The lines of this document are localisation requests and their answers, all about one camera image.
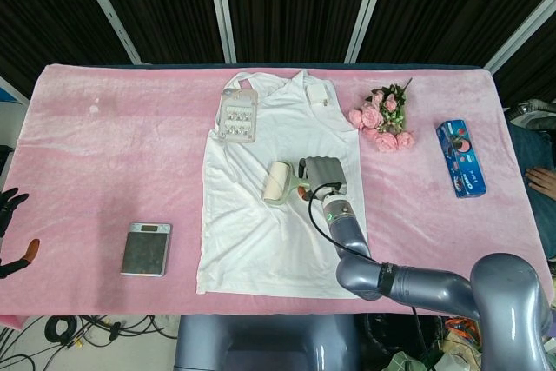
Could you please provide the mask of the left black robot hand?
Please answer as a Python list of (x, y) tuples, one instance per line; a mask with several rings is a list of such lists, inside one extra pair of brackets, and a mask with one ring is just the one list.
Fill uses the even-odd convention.
[[(10, 226), (16, 208), (29, 198), (29, 194), (19, 193), (18, 188), (8, 189), (1, 193), (1, 243)], [(40, 248), (40, 240), (30, 241), (25, 254), (18, 260), (1, 264), (1, 278), (5, 279), (14, 273), (27, 268), (36, 258)]]

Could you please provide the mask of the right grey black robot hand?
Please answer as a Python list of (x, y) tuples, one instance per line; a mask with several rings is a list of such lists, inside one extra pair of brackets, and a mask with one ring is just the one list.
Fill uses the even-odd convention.
[(343, 167), (336, 157), (302, 158), (299, 161), (298, 174), (301, 179), (298, 194), (306, 202), (313, 196), (323, 201), (328, 195), (345, 195), (348, 192)]

